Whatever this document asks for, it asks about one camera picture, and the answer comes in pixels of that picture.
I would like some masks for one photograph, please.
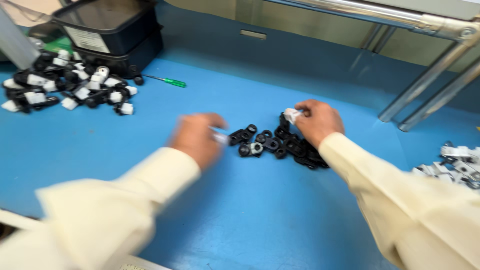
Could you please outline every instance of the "green screwdriver handle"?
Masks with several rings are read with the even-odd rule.
[[[184,82],[176,81],[176,80],[172,80],[172,79],[168,79],[168,78],[165,78],[165,82],[166,82],[167,84],[173,84],[173,85],[175,85],[175,86],[180,86],[180,87],[185,87],[185,86],[187,86],[187,84],[184,83]]]

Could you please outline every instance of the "black plastic bin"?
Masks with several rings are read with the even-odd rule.
[[[123,56],[157,28],[153,0],[79,0],[55,11],[72,44],[84,50]]]
[[[72,49],[80,54],[82,59],[93,66],[107,66],[111,74],[117,74],[126,79],[132,79],[139,74],[162,50],[163,42],[160,34],[161,26],[156,25],[149,37],[137,47],[121,56],[106,55],[72,45]]]

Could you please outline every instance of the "person's left hand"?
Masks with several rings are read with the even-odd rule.
[[[222,145],[213,139],[210,127],[226,129],[227,123],[216,113],[184,115],[180,119],[169,147],[180,150],[192,157],[205,170],[219,156]]]

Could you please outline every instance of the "hand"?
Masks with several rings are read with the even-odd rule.
[[[225,129],[226,126],[225,120],[216,113],[182,116],[169,147],[189,155],[204,170],[220,156],[222,150],[222,145],[213,139],[210,127]]]
[[[295,124],[314,147],[318,147],[331,133],[345,134],[338,111],[325,102],[309,99],[295,104],[295,109],[303,110],[305,116],[297,116]]]

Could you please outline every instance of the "cream sleeve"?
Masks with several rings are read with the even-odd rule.
[[[199,176],[190,156],[164,147],[117,180],[40,189],[46,218],[1,243],[0,269],[107,270],[151,239],[156,213]]]
[[[480,195],[403,172],[333,133],[319,152],[356,196],[380,252],[409,270],[480,269]]]

